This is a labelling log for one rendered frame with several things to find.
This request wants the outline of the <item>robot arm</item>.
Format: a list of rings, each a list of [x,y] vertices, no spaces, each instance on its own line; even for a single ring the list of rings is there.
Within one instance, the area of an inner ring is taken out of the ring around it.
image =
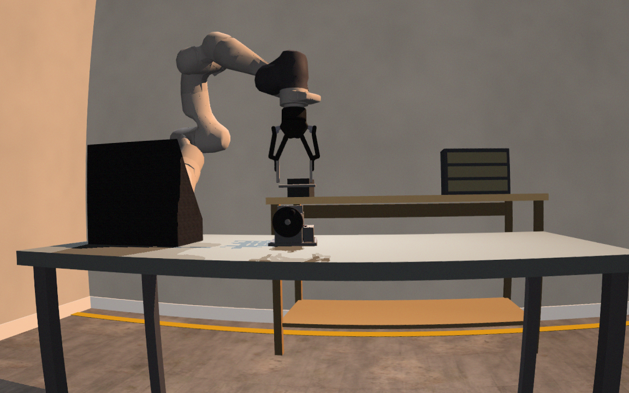
[[[211,111],[207,90],[209,75],[215,76],[225,69],[255,75],[256,88],[280,98],[283,109],[321,102],[321,96],[308,92],[307,58],[299,51],[283,51],[269,63],[236,38],[211,32],[203,38],[201,46],[181,49],[176,65],[181,72],[182,110],[198,127],[173,131],[170,139],[178,140],[193,190],[204,164],[203,153],[225,150],[230,143],[229,131]]]

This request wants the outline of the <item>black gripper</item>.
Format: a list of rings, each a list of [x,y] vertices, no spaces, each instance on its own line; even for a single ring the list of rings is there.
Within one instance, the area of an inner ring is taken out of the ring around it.
[[[274,156],[273,152],[275,149],[276,137],[280,129],[283,131],[284,136],[277,150],[277,153]],[[307,129],[309,129],[310,133],[312,133],[312,140],[313,140],[313,145],[314,145],[314,151],[316,150],[315,151],[316,155],[312,154],[311,149],[309,148],[307,141],[304,137],[304,133],[306,132]],[[317,137],[316,137],[316,129],[317,129],[316,126],[308,126],[306,122],[306,109],[304,109],[303,107],[291,106],[291,107],[286,107],[282,109],[281,125],[276,126],[276,127],[275,126],[271,127],[272,138],[271,138],[271,144],[270,144],[270,150],[269,150],[269,158],[274,160],[275,162],[276,182],[280,182],[279,158],[289,138],[290,139],[300,138],[302,140],[302,143],[304,144],[304,147],[310,159],[310,182],[312,182],[312,172],[314,171],[314,161],[315,159],[320,158],[318,142],[317,142]]]

